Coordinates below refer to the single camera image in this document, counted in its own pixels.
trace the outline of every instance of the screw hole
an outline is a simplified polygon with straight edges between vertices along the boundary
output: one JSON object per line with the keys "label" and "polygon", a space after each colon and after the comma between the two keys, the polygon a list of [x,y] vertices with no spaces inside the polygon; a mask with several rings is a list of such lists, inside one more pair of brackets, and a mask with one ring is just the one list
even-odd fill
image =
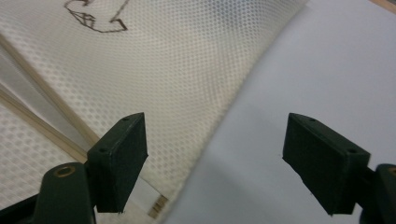
{"label": "screw hole", "polygon": [[349,153],[357,153],[358,152],[356,149],[353,149],[353,148],[349,148],[347,151]]}
{"label": "screw hole", "polygon": [[65,177],[68,175],[73,174],[76,171],[76,168],[74,166],[64,166],[59,168],[54,172],[55,176],[57,177]]}

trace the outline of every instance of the table surface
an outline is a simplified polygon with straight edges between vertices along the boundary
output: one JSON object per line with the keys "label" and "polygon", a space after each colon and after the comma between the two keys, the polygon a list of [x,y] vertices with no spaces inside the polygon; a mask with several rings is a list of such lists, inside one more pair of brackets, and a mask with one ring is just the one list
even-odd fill
{"label": "table surface", "polygon": [[260,58],[166,224],[359,223],[329,217],[281,159],[289,112],[396,163],[396,15],[370,1],[311,0]]}

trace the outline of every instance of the folded fabric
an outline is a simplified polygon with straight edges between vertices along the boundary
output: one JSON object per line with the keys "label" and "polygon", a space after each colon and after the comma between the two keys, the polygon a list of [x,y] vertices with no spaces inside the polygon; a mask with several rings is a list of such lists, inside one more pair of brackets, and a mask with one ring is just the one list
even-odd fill
{"label": "folded fabric", "polygon": [[52,167],[75,161],[0,104],[0,210],[38,193]]}
{"label": "folded fabric", "polygon": [[141,176],[169,206],[249,70],[304,2],[5,0],[0,43],[91,144],[145,112]]}

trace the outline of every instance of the white mesh fabric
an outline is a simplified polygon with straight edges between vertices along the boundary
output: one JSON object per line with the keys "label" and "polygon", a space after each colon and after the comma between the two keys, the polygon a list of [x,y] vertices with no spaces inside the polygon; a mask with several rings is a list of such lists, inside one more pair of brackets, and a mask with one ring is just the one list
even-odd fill
{"label": "white mesh fabric", "polygon": [[3,0],[0,34],[99,136],[145,112],[142,176],[172,201],[248,71],[304,0],[65,3]]}
{"label": "white mesh fabric", "polygon": [[45,97],[43,91],[37,87],[1,46],[0,84],[0,86],[3,86],[0,89],[8,91],[10,97],[18,100],[53,128],[73,140],[79,147],[90,148],[78,131],[60,114],[51,101]]}
{"label": "white mesh fabric", "polygon": [[74,161],[0,104],[0,210],[38,193],[49,169]]}

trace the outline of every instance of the black ink drawing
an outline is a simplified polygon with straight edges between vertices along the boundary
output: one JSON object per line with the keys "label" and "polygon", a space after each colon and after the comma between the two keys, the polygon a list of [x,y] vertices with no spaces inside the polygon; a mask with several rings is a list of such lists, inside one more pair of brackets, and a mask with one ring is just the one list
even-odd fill
{"label": "black ink drawing", "polygon": [[98,27],[96,22],[97,18],[94,17],[92,14],[86,13],[86,12],[79,12],[75,11],[74,9],[71,8],[71,4],[75,3],[81,3],[82,8],[89,6],[94,2],[94,0],[70,0],[67,1],[64,4],[64,7],[69,11],[69,13],[83,26],[86,26],[90,28],[91,30],[94,30],[99,33],[116,33],[116,32],[122,32],[122,31],[127,31],[128,28],[122,21],[122,19],[119,18],[121,12],[125,9],[125,7],[128,5],[130,0],[124,0],[120,4],[120,8],[115,12],[115,15],[111,17],[111,19],[108,21],[109,24],[111,24],[111,27],[103,28],[103,27]]}

